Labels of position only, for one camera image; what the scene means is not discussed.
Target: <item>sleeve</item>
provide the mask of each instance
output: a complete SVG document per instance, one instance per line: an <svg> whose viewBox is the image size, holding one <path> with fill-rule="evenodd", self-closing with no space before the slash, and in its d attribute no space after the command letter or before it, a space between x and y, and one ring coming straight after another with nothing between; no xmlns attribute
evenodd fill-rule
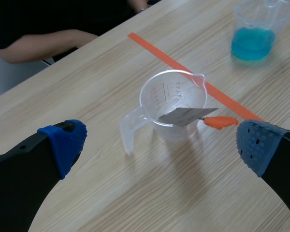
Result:
<svg viewBox="0 0 290 232"><path fill-rule="evenodd" d="M5 49L23 36L18 7L14 0L0 0L0 49Z"/></svg>

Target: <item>orange strip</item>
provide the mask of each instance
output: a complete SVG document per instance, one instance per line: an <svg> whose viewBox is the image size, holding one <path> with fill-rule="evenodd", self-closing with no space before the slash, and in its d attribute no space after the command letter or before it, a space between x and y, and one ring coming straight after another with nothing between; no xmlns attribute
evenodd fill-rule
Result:
<svg viewBox="0 0 290 232"><path fill-rule="evenodd" d="M187 69L185 66L178 63L176 60L169 57L167 54L163 53L159 49L157 49L155 46L144 40L142 37L138 36L135 33L131 33L128 35L128 37L135 42L137 42L140 46L145 48L147 51L155 55L157 58L162 60L164 63L172 67L173 69L178 70L184 70L187 72L191 72L189 69ZM230 98L228 95L221 92L219 89L215 88L210 83L206 82L205 84L207 92L214 97L217 101L224 104L226 107L228 107L230 110L232 110L234 113L242 117L243 119L256 119L262 121L262 119L258 116L256 116L254 113L243 107L240 103L236 102L232 98Z"/></svg>

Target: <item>blue gripper pad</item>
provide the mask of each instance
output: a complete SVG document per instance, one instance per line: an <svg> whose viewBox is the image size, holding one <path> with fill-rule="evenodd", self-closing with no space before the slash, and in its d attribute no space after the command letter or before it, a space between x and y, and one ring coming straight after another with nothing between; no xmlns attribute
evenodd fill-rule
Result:
<svg viewBox="0 0 290 232"><path fill-rule="evenodd" d="M66 122L74 122L73 131L65 131L56 126L47 126L37 131L48 136L61 179L64 179L71 170L73 161L83 150L87 137L86 125L81 121L66 120Z"/></svg>
<svg viewBox="0 0 290 232"><path fill-rule="evenodd" d="M261 177L269 165L285 130L278 126L257 121L245 120L237 128L238 152L244 163Z"/></svg>

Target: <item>beaker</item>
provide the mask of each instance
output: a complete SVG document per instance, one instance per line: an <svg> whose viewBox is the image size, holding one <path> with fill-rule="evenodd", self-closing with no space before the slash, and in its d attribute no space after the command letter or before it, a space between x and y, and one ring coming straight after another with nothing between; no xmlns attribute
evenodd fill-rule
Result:
<svg viewBox="0 0 290 232"><path fill-rule="evenodd" d="M234 9L232 52L241 59L267 56L290 19L285 0L243 0Z"/></svg>
<svg viewBox="0 0 290 232"><path fill-rule="evenodd" d="M196 132L197 122L185 127L165 124L159 117L176 108L204 108L207 102L205 76L182 70L168 70L151 77L140 92L140 106L126 115L120 124L124 148L134 149L134 133L148 123L165 140L180 141Z"/></svg>

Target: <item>table surface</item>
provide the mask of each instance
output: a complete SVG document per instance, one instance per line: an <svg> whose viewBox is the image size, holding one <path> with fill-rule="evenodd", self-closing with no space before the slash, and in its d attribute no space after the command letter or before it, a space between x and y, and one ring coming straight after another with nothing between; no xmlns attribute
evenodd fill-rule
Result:
<svg viewBox="0 0 290 232"><path fill-rule="evenodd" d="M290 212L247 168L236 127L199 123L190 141L151 126L124 152L119 124L145 81L170 69L127 37L154 46L256 113L290 129L290 22L267 60L230 54L236 0L163 0L0 96L0 154L40 127L76 118L84 151L43 202L33 232L290 232ZM219 114L233 112L209 97Z"/></svg>

